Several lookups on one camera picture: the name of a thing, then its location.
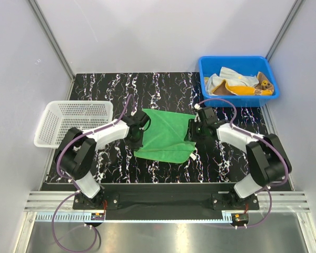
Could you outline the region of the green microfiber towel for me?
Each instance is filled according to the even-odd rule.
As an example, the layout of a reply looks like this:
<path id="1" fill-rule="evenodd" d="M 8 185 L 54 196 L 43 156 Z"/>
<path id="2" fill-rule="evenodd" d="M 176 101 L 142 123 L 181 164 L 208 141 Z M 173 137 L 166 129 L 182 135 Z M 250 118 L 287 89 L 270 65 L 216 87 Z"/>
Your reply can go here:
<path id="1" fill-rule="evenodd" d="M 195 115 L 143 109 L 151 125 L 143 134 L 143 146 L 134 152 L 141 159 L 184 163 L 195 150 L 195 142 L 185 141 L 189 120 Z"/>

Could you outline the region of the brown yellow towel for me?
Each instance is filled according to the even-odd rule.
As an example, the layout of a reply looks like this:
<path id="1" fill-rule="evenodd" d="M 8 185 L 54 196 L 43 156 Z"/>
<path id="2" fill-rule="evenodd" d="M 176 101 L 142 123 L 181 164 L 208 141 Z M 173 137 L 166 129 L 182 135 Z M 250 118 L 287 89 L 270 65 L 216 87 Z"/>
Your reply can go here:
<path id="1" fill-rule="evenodd" d="M 258 72 L 256 76 L 259 80 L 259 84 L 256 87 L 242 87 L 233 86 L 229 87 L 226 81 L 217 88 L 213 93 L 208 92 L 210 95 L 217 96 L 271 96 L 274 93 L 274 85 L 268 80 L 268 78 L 262 73 Z"/>

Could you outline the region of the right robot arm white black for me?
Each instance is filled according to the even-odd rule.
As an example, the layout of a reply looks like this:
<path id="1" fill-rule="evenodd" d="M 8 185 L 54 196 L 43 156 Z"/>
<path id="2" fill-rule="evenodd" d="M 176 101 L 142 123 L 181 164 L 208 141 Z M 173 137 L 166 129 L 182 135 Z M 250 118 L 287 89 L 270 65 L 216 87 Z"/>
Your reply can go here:
<path id="1" fill-rule="evenodd" d="M 285 184 L 292 171 L 291 163 L 275 134 L 261 135 L 219 120 L 211 107 L 194 106 L 195 119 L 188 122 L 186 141 L 217 140 L 245 153 L 249 174 L 220 199 L 226 207 L 240 209 L 251 197 L 270 186 Z"/>

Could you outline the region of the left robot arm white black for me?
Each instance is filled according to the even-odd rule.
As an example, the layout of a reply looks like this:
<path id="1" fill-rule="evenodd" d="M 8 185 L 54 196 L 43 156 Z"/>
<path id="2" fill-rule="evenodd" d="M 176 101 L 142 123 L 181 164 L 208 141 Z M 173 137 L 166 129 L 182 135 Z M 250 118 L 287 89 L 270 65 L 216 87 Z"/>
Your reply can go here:
<path id="1" fill-rule="evenodd" d="M 84 209 L 97 209 L 105 204 L 104 189 L 91 173 L 95 152 L 117 140 L 124 140 L 128 148 L 138 151 L 143 147 L 144 127 L 150 125 L 150 117 L 144 111 L 137 111 L 95 129 L 68 130 L 55 151 L 54 162 L 56 169 L 64 171 L 73 181 L 79 191 L 78 202 Z"/>

